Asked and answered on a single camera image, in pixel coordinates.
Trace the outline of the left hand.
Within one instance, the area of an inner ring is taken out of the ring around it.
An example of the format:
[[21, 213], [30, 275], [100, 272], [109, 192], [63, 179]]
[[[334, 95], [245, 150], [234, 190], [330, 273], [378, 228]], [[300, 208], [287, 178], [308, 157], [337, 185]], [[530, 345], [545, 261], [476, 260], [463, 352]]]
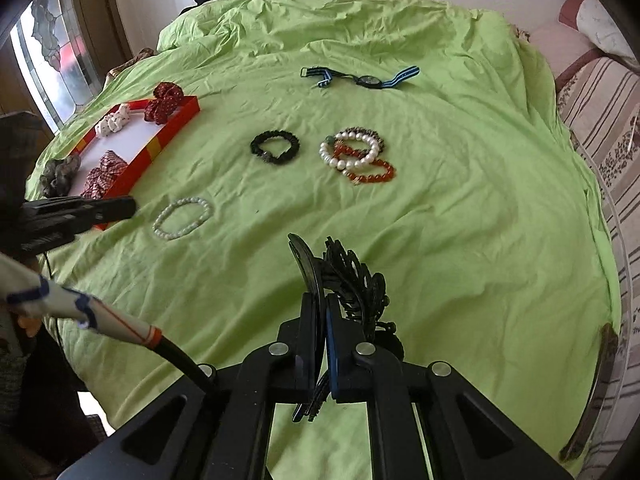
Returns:
[[16, 316], [16, 322], [17, 325], [24, 330], [24, 333], [28, 338], [34, 338], [42, 326], [40, 318], [29, 318], [28, 316], [21, 314]]

